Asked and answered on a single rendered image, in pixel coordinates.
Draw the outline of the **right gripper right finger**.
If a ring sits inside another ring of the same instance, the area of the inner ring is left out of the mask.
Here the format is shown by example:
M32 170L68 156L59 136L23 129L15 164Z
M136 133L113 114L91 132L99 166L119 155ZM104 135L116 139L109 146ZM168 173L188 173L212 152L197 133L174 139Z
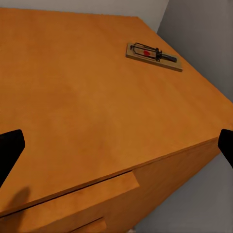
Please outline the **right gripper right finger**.
M221 130L218 147L233 168L233 131L227 129Z

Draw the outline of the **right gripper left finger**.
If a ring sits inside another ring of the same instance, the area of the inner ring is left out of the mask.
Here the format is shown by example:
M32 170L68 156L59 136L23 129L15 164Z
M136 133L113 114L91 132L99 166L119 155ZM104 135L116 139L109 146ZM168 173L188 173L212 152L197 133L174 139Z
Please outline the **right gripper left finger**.
M0 187L25 148L21 129L0 134Z

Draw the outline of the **mousetrap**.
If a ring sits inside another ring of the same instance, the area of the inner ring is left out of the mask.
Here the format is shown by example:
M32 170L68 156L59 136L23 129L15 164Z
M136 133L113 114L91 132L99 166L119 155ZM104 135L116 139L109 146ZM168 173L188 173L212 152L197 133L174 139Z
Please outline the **mousetrap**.
M158 67L168 68L182 72L183 67L180 56L159 51L158 48L149 48L137 43L128 43L126 57Z

